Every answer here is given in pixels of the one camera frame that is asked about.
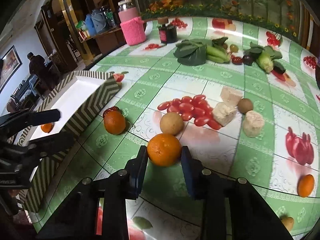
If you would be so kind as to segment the dark orange mandarin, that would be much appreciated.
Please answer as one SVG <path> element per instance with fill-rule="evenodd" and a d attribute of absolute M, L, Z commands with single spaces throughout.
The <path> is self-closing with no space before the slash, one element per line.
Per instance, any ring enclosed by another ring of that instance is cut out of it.
<path fill-rule="evenodd" d="M 54 128 L 54 123 L 53 122 L 41 125 L 41 130 L 44 133 L 50 133 L 53 128 Z"/>

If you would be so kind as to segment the orange mandarin table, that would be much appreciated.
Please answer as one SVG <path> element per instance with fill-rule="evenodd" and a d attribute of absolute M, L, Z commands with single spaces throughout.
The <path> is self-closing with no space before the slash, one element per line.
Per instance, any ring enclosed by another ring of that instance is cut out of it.
<path fill-rule="evenodd" d="M 104 114 L 104 127 L 108 133 L 119 135 L 126 128 L 126 120 L 120 111 L 109 111 Z"/>

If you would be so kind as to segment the chevron patterned white tray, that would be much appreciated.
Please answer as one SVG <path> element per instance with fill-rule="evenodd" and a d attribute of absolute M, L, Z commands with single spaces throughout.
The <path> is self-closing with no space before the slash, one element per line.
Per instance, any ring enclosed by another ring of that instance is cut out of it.
<path fill-rule="evenodd" d="M 51 134 L 68 132 L 78 138 L 120 89 L 111 73 L 73 71 L 50 92 L 37 111 L 58 109 L 61 118 L 54 123 Z M 41 158 L 31 173 L 31 187 L 19 193 L 25 210 L 39 210 L 55 171 L 68 152 L 55 151 L 51 157 Z"/>

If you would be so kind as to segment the brown round fruit behind mandarin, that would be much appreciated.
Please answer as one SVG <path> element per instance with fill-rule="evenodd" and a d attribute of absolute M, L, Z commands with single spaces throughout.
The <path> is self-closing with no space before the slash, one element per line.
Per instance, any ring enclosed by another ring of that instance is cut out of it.
<path fill-rule="evenodd" d="M 162 116 L 159 126 L 162 133 L 176 136 L 184 128 L 184 122 L 178 113 L 169 112 Z"/>

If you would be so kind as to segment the person in dark clothes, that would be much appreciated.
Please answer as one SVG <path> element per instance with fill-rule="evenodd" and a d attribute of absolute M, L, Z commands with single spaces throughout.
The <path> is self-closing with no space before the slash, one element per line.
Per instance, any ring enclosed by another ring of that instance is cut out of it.
<path fill-rule="evenodd" d="M 32 52 L 27 54 L 29 62 L 29 73 L 31 75 L 36 75 L 40 81 L 51 90 L 50 78 L 46 66 L 44 64 L 45 60 L 41 55 L 34 55 Z"/>

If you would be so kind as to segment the red date near tray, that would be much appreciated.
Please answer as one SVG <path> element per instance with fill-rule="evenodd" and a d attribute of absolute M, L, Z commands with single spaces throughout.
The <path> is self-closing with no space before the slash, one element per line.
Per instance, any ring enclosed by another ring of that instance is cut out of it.
<path fill-rule="evenodd" d="M 108 109 L 106 109 L 104 112 L 103 112 L 103 118 L 110 112 L 112 111 L 120 111 L 120 109 L 117 107 L 117 106 L 113 106 L 113 107 L 110 107 Z"/>

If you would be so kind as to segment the beige tofu block left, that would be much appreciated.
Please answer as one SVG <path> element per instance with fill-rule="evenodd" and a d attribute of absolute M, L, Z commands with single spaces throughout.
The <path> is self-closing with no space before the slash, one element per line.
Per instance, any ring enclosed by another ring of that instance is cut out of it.
<path fill-rule="evenodd" d="M 225 102 L 219 102 L 213 109 L 214 120 L 225 127 L 236 116 L 237 109 Z"/>

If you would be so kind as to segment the beige tofu block back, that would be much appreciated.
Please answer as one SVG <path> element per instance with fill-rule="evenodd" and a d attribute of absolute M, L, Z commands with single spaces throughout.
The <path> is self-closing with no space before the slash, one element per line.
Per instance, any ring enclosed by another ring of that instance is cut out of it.
<path fill-rule="evenodd" d="M 234 88 L 223 86 L 220 97 L 223 100 L 223 102 L 236 107 L 239 103 L 239 101 L 243 98 L 243 93 L 239 90 L 236 90 Z"/>

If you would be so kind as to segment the brown round fruit right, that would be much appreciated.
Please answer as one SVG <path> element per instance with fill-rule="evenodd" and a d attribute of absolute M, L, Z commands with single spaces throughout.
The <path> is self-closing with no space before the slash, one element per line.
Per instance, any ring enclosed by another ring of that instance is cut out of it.
<path fill-rule="evenodd" d="M 295 220 L 293 217 L 290 216 L 281 216 L 280 221 L 283 223 L 285 228 L 290 232 L 293 229 Z"/>

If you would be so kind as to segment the blue kettle on sideboard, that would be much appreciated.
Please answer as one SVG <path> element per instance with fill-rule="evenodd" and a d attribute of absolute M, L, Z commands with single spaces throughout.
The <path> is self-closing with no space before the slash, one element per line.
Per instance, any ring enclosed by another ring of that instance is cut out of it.
<path fill-rule="evenodd" d="M 85 24 L 90 36 L 95 36 L 108 30 L 107 19 L 99 9 L 94 9 L 86 15 Z"/>

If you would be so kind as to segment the green bok choy left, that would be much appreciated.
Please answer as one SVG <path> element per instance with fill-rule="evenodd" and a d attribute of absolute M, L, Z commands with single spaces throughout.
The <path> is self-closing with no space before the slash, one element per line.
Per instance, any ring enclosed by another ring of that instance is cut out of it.
<path fill-rule="evenodd" d="M 213 40 L 183 40 L 176 44 L 174 57 L 180 64 L 186 66 L 199 66 L 207 60 L 215 63 L 229 63 L 230 54 L 224 48 L 228 37 L 221 37 Z"/>

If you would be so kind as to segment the dark plum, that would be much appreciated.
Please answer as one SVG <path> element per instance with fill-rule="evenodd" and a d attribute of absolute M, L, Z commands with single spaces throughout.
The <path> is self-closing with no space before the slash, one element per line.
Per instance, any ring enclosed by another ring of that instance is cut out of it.
<path fill-rule="evenodd" d="M 245 64 L 247 66 L 251 66 L 254 62 L 254 58 L 251 55 L 244 55 L 242 57 L 242 62 L 243 62 L 243 64 Z"/>

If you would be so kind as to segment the green grape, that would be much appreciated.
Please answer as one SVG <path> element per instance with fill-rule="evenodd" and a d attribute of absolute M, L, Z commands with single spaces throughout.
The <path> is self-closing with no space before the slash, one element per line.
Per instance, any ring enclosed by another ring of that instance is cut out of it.
<path fill-rule="evenodd" d="M 235 44 L 231 44 L 229 46 L 229 49 L 230 49 L 230 52 L 232 52 L 232 53 L 237 53 L 239 51 L 239 47 Z"/>

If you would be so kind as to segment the dark jar red label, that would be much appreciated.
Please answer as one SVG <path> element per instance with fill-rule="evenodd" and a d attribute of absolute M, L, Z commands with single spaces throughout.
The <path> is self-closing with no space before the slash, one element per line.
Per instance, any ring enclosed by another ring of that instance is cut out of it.
<path fill-rule="evenodd" d="M 158 31 L 161 43 L 169 44 L 177 42 L 177 30 L 174 25 L 169 23 L 167 17 L 161 17 L 157 19 Z"/>

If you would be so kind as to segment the flower garden wall mural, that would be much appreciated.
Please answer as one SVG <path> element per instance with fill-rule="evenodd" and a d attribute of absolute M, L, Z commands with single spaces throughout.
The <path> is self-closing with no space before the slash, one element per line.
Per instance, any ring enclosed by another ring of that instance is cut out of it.
<path fill-rule="evenodd" d="M 299 42 L 310 14 L 300 0 L 135 0 L 144 18 L 200 16 L 225 18 L 270 29 Z"/>

